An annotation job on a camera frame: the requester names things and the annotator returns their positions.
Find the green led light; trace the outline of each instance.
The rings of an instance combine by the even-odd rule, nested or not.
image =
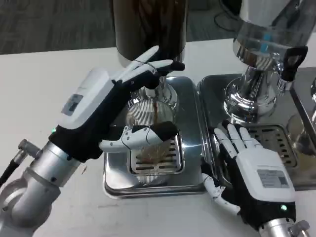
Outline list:
[[[287,211],[287,206],[286,205],[281,205],[281,210],[282,211]]]

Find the white table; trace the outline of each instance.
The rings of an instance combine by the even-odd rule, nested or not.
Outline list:
[[[316,35],[302,67],[316,66]],[[195,83],[207,75],[242,73],[232,39],[187,43],[186,75]],[[4,170],[26,138],[39,147],[47,142],[57,116],[88,71],[121,68],[115,48],[0,56],[0,170]],[[20,177],[29,158],[10,178]],[[213,204],[207,194],[113,200],[102,190],[103,158],[74,174],[53,205],[48,221],[35,237],[167,237],[257,236],[239,218]],[[316,236],[316,191],[297,192],[297,218],[312,225]]]

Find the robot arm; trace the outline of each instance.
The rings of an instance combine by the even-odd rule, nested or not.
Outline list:
[[[170,122],[153,126],[111,127],[131,98],[131,92],[158,86],[160,73],[184,70],[184,64],[150,62],[158,47],[147,51],[110,77],[93,69],[62,109],[58,126],[43,149],[24,141],[21,151],[0,178],[4,183],[27,154],[35,160],[22,177],[0,194],[0,237],[31,237],[48,218],[52,203],[81,162],[103,152],[127,151],[158,144],[178,133]]]
[[[240,125],[223,126],[226,131],[216,128],[214,133],[233,189],[220,186],[204,163],[202,176],[212,199],[263,237],[297,237],[305,232],[306,221],[294,224],[295,190],[278,153],[264,149]]]

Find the label sticker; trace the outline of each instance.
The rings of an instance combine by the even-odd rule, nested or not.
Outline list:
[[[264,188],[290,188],[286,176],[281,170],[258,169],[257,172]]]

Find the silver metal arm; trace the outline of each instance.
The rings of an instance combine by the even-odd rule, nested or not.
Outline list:
[[[0,237],[31,237],[80,162],[48,142],[38,160],[0,195]]]

